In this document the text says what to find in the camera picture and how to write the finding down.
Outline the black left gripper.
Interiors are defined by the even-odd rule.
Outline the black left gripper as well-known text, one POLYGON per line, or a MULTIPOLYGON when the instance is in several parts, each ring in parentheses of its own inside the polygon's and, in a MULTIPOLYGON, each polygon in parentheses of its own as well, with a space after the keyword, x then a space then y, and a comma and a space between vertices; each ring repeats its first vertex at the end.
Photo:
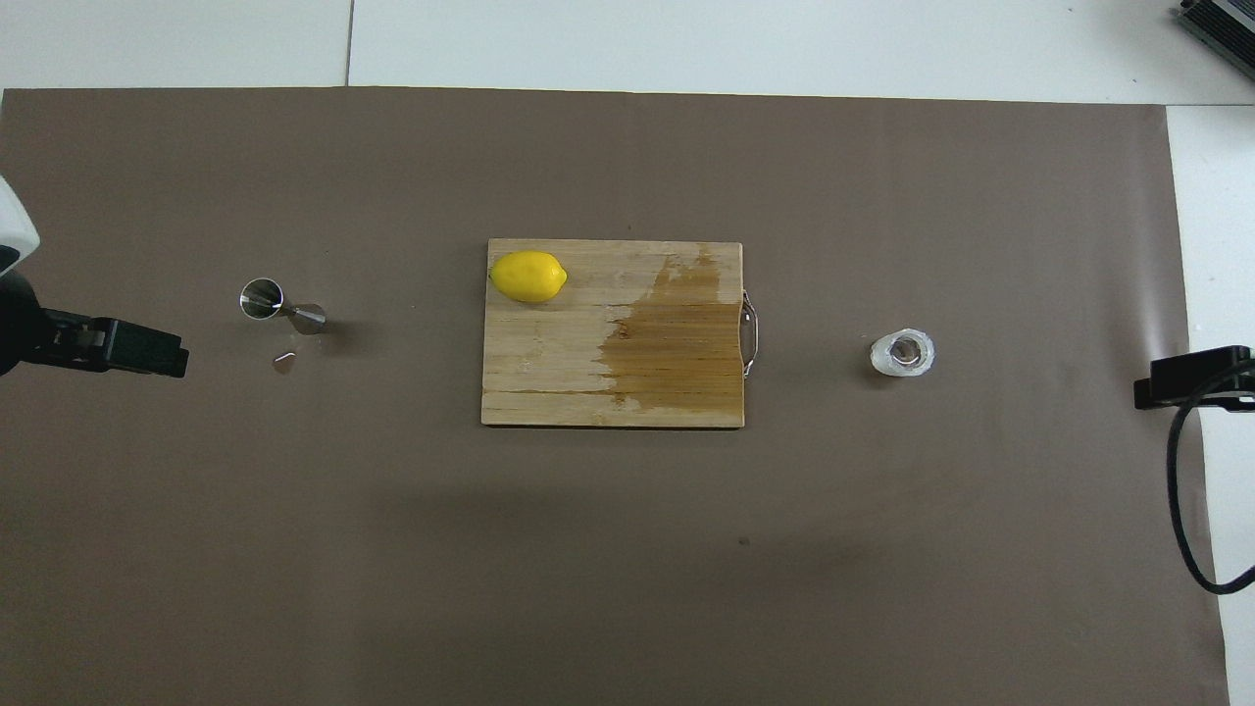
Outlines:
POLYGON ((1 277, 1 376, 44 347, 44 365, 83 372, 122 370, 184 377, 190 352, 176 334, 120 321, 41 308, 18 270, 1 277), (51 339, 48 344, 48 321, 51 339))

